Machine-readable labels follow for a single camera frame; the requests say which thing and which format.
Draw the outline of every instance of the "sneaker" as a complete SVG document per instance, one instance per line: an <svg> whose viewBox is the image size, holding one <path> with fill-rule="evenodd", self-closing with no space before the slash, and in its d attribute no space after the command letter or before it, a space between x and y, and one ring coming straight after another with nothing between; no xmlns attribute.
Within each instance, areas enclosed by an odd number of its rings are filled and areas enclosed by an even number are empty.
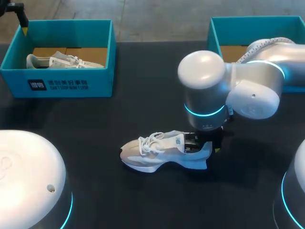
<svg viewBox="0 0 305 229"><path fill-rule="evenodd" d="M121 160L130 168L153 173L166 162L175 162L185 168L206 169L206 159L212 152L212 142L203 146L195 141L194 133L157 132L139 137L121 148Z"/></svg>
<svg viewBox="0 0 305 229"><path fill-rule="evenodd" d="M98 63L83 61L77 56L65 55L57 51L51 57L28 55L27 69L37 68L104 68L104 66Z"/></svg>

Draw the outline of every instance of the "white robotic arm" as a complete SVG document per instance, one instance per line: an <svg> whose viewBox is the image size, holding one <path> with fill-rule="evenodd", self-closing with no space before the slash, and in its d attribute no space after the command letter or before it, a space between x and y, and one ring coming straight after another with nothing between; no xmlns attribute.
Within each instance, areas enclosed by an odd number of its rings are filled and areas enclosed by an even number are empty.
<svg viewBox="0 0 305 229"><path fill-rule="evenodd" d="M265 119L278 109L283 85L305 85L305 46L286 38L253 42L236 63L214 52L197 51L180 62L189 121L200 131L221 127L228 107L251 119Z"/></svg>

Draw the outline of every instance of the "black table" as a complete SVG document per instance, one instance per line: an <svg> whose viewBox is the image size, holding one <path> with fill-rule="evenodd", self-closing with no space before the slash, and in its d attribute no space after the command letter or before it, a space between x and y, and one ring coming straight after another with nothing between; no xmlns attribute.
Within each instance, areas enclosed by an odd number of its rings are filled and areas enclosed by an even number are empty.
<svg viewBox="0 0 305 229"><path fill-rule="evenodd" d="M0 82L0 127L37 133L61 153L74 195L74 229L275 228L272 203L305 139L305 94L282 96L267 120L235 117L210 170L165 165L144 174L119 148L157 131L192 130L179 61L204 42L119 43L112 98L14 100Z"/></svg>

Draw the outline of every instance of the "white dome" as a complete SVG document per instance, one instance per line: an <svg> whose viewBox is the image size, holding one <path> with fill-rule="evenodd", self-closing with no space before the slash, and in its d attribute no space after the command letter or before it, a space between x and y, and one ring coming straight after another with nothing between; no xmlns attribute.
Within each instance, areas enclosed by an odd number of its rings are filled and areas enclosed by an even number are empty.
<svg viewBox="0 0 305 229"><path fill-rule="evenodd" d="M225 74L222 58L211 51L196 51L184 57L178 67L183 85L192 89L206 89L219 83Z"/></svg>
<svg viewBox="0 0 305 229"><path fill-rule="evenodd" d="M26 131L0 131L0 229L27 229L61 196L63 159L45 138Z"/></svg>
<svg viewBox="0 0 305 229"><path fill-rule="evenodd" d="M305 140L295 154L295 174L302 190L305 192Z"/></svg>

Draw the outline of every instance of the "logo on box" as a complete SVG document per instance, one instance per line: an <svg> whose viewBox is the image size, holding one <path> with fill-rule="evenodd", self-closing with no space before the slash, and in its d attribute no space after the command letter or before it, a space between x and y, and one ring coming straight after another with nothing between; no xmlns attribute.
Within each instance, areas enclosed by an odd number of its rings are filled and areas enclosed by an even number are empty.
<svg viewBox="0 0 305 229"><path fill-rule="evenodd" d="M28 80L30 88L32 91L46 91L46 85L43 80Z"/></svg>

